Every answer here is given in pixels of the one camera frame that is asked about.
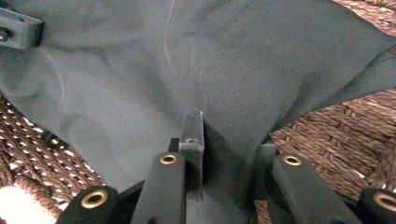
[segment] wrinkled cloth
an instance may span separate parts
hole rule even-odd
[[[205,116],[205,195],[188,223],[255,222],[248,189],[269,132],[396,86],[396,40],[323,0],[16,0],[41,45],[0,47],[0,89],[118,191]]]

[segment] brass grommet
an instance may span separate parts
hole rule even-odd
[[[177,161],[177,157],[174,156],[174,155],[168,154],[168,155],[162,156],[160,161],[161,161],[162,164],[170,165],[170,164],[173,164],[173,163],[175,163]]]
[[[288,165],[295,165],[295,166],[301,165],[300,159],[298,159],[297,157],[293,157],[293,156],[286,156],[283,158],[283,161],[285,163],[287,163]]]
[[[394,204],[390,204],[390,203],[384,202],[384,199],[388,200],[388,201],[391,201]],[[393,198],[392,196],[389,196],[388,194],[384,194],[384,193],[378,192],[378,193],[376,193],[374,195],[374,201],[376,203],[378,203],[379,205],[381,205],[382,207],[384,207],[384,208],[386,208],[386,209],[388,209],[388,210],[390,210],[392,212],[396,212],[396,205],[395,205],[396,204],[396,198]]]
[[[95,196],[98,196],[99,199],[92,201],[92,198]],[[99,207],[107,200],[107,196],[108,195],[105,190],[98,189],[88,195],[85,195],[85,197],[81,201],[81,206],[88,209]]]

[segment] metal bracket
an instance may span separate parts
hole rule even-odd
[[[178,152],[187,162],[187,199],[203,199],[204,115],[196,112],[184,117]]]
[[[14,49],[37,47],[43,28],[41,20],[0,8],[0,46]]]

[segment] sunlight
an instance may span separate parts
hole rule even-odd
[[[22,189],[0,189],[0,217],[7,224],[37,223],[53,224],[55,218]]]

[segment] woven wicker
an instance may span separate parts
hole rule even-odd
[[[31,194],[54,217],[59,208],[100,177],[71,147],[44,147],[42,129],[0,98],[0,188],[18,187]]]
[[[334,1],[396,36],[396,1]],[[81,190],[104,185],[73,148],[44,147],[42,128],[5,98],[0,117],[0,188],[24,189],[57,217]],[[280,151],[310,160],[333,189],[352,198],[364,188],[396,189],[396,89],[311,112],[271,136]],[[256,207],[259,222],[271,223],[266,202]]]

